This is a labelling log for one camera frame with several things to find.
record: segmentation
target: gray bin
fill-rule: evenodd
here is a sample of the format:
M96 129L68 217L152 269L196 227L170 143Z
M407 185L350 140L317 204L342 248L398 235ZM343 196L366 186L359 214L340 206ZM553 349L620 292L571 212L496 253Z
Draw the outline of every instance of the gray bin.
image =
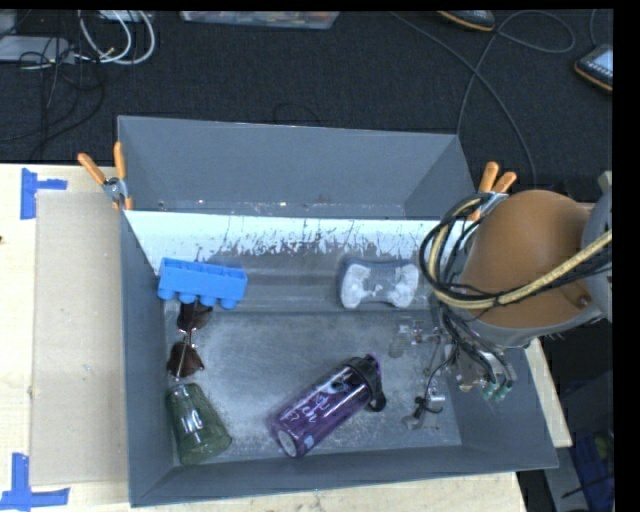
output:
M443 376L445 409L408 431L430 347L400 358L388 348L399 319L431 328L426 284L405 310L347 311L338 299L344 257L417 264L429 226L473 192L457 136L122 116L118 139L135 201L120 221L133 506L557 466L522 349L508 354L518 380L503 402ZM234 439L198 466L178 463L164 407L179 303L156 295L162 256L241 266L249 279L245 299L196 332L207 369L184 380ZM380 359L384 411L350 418L301 460L285 456L269 414L365 353Z

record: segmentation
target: white cable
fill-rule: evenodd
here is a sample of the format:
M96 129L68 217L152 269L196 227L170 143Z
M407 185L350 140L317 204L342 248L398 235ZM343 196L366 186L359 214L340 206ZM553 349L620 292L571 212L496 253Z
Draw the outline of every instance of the white cable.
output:
M147 14L144 11L138 11L138 13L140 14L142 21L144 21L145 25L147 26L147 30L149 31L149 49L145 52L144 55L142 55L141 57L138 57L137 59L134 59L134 60L118 59L117 61L114 61L114 64L122 64L122 65L130 65L130 66L134 64L140 64L141 62L144 62L149 57L151 57L151 55L153 54L156 48L156 35L155 35L155 32L153 31L153 25L151 24L151 20L149 19L149 16L147 16Z
M98 48L98 45L96 45L96 43L93 41L92 37L89 35L87 27L84 24L84 20L82 19L82 9L78 9L78 18L80 18L80 28L82 29L82 33L84 34L84 37L87 39L87 42L89 43L91 48L93 48L99 55L100 62L102 62L103 64L107 64L109 62L118 62L119 60L123 59L129 53L129 50L131 50L131 45L133 44L133 39L131 37L131 31L129 30L129 27L127 27L127 24L120 17L117 11L114 10L113 14L118 19L118 23L122 25L122 28L127 35L127 47L119 55L116 55L115 57L109 57L109 54L113 51L113 49L105 53L100 48Z

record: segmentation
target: black carpet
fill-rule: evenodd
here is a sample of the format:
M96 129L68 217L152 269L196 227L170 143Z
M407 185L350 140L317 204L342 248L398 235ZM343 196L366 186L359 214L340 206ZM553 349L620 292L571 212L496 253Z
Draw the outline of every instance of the black carpet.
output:
M96 42L120 48L118 25L85 12ZM494 11L498 31L484 33L434 11L345 11L328 30L187 23L157 11L157 48L143 64L0 65L0 161L69 163L82 151L109 164L121 114L459 132L474 182L495 160L518 173L514 190L595 200L612 166L612 95L572 67L592 35L613 41L613 10L545 12ZM18 32L89 50L75 11L33 10Z

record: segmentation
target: purple water bottle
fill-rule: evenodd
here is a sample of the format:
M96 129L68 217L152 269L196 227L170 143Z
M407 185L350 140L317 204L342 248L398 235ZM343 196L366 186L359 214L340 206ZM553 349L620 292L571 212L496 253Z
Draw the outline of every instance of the purple water bottle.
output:
M302 457L364 406L386 404L380 365L370 354L352 357L275 415L271 428L290 457Z

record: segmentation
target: black bottle cap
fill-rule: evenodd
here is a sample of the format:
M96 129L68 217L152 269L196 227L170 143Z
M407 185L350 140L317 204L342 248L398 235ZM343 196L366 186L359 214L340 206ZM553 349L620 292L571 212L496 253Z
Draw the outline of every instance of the black bottle cap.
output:
M352 357L347 361L347 366L360 375L369 388L369 393L371 394L371 400L367 404L369 410L379 412L384 409L387 399L382 392L380 366L376 358L370 354L365 357Z

